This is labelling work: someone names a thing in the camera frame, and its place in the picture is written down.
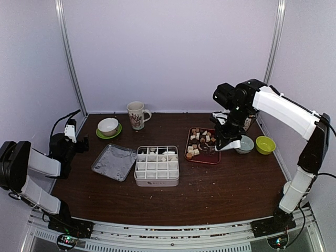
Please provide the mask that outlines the white handled tongs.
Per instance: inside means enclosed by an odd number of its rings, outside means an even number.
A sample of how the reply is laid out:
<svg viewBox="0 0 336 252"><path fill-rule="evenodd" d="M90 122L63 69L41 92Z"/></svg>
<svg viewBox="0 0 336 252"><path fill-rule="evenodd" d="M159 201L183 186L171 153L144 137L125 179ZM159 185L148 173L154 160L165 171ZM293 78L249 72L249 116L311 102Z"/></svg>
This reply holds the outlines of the white handled tongs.
<svg viewBox="0 0 336 252"><path fill-rule="evenodd" d="M215 152L227 151L231 149L239 149L240 147L241 147L241 140L233 141L221 148L218 148L215 145L210 146L206 143L205 146L203 147L202 152L203 154L212 155Z"/></svg>

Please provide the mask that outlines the bunny tin lid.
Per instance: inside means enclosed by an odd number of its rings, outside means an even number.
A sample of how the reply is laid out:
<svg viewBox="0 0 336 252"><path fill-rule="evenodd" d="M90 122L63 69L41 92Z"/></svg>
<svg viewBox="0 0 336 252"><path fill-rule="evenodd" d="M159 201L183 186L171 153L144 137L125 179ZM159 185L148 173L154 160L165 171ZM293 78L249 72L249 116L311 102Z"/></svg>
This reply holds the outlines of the bunny tin lid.
<svg viewBox="0 0 336 252"><path fill-rule="evenodd" d="M123 182L136 162L136 150L115 144L108 144L91 166L92 171Z"/></svg>

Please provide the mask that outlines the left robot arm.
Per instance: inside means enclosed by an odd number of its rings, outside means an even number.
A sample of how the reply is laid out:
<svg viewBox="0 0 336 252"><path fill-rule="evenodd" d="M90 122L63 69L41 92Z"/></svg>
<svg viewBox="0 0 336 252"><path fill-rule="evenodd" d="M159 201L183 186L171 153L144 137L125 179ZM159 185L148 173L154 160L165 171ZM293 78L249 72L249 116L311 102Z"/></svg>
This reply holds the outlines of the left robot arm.
<svg viewBox="0 0 336 252"><path fill-rule="evenodd" d="M77 121L70 118L62 133L52 133L48 154L34 149L29 141L6 141L1 146L1 188L11 197L40 208L64 233L71 233L77 226L68 204L35 183L28 171L52 179L67 179L75 155L89 150L88 137L77 140L76 128Z"/></svg>

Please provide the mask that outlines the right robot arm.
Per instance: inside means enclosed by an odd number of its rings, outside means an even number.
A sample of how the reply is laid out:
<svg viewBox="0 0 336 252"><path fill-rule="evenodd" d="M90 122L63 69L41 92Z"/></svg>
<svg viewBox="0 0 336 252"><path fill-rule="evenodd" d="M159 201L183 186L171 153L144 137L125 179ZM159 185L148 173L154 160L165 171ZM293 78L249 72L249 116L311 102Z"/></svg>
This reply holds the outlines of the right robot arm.
<svg viewBox="0 0 336 252"><path fill-rule="evenodd" d="M289 216L308 193L319 174L329 147L330 117L318 114L285 97L273 86L250 79L233 87L217 86L213 99L228 113L213 113L215 150L237 149L245 135L244 124L249 116L264 112L299 133L307 142L298 160L293 180L287 186L274 216L269 220L272 231L279 232L289 224Z"/></svg>

